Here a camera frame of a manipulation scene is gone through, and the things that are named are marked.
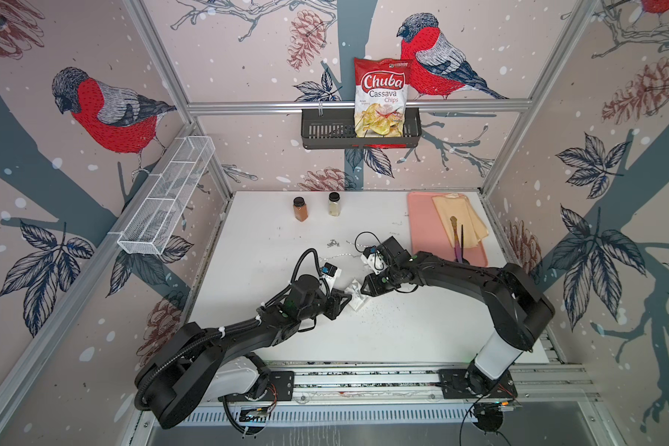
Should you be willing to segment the white jewelry box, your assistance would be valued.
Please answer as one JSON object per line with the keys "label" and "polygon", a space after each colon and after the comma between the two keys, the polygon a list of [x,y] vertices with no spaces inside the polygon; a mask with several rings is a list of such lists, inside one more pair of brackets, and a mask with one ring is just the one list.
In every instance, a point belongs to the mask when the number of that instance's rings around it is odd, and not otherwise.
{"label": "white jewelry box", "polygon": [[353,280],[351,282],[351,284],[345,289],[345,293],[351,297],[348,306],[353,311],[361,310],[370,299],[369,295],[364,295],[362,293],[362,285],[357,280]]}

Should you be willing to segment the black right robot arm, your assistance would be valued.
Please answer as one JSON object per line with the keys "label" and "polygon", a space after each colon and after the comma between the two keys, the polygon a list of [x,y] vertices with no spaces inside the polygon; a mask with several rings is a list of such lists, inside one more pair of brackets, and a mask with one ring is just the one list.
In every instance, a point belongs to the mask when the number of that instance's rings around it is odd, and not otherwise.
{"label": "black right robot arm", "polygon": [[510,366],[535,342],[555,316],[554,306],[534,280],[517,264],[500,268],[478,267],[439,258],[429,252],[410,254],[393,237],[369,246],[366,258],[381,259],[383,269],[366,276],[362,294],[380,297],[399,292],[403,284],[438,287],[481,301],[494,325],[494,333],[470,362],[466,390],[491,395]]}

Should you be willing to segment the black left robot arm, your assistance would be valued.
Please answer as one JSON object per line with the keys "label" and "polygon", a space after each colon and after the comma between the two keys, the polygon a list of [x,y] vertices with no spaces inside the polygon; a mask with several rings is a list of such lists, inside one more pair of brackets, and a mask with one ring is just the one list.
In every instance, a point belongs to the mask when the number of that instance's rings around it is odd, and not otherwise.
{"label": "black left robot arm", "polygon": [[261,304],[254,318],[207,329],[186,323],[178,329],[139,371],[134,407],[153,413],[164,429],[176,427],[202,401],[221,366],[246,358],[260,381],[266,367],[256,350],[303,333],[303,321],[321,315],[334,321],[351,299],[350,293],[328,284],[317,251],[309,248],[297,260],[288,285]]}

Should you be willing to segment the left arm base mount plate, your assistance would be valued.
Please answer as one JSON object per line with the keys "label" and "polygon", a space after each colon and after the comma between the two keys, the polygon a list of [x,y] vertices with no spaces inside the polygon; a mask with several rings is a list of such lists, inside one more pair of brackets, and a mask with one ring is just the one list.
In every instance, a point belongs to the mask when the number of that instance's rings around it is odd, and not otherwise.
{"label": "left arm base mount plate", "polygon": [[269,372],[260,375],[255,384],[234,397],[234,401],[245,403],[280,403],[292,401],[295,387],[295,373],[289,371]]}

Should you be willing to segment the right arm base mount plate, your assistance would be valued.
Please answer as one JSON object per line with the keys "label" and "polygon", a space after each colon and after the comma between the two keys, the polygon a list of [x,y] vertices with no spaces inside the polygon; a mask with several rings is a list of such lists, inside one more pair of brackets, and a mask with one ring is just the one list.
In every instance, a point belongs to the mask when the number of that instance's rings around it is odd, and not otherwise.
{"label": "right arm base mount plate", "polygon": [[438,376],[440,382],[437,387],[442,389],[446,400],[489,398],[512,401],[518,397],[509,371],[505,371],[496,380],[488,379],[486,375],[472,374],[462,368],[440,369]]}

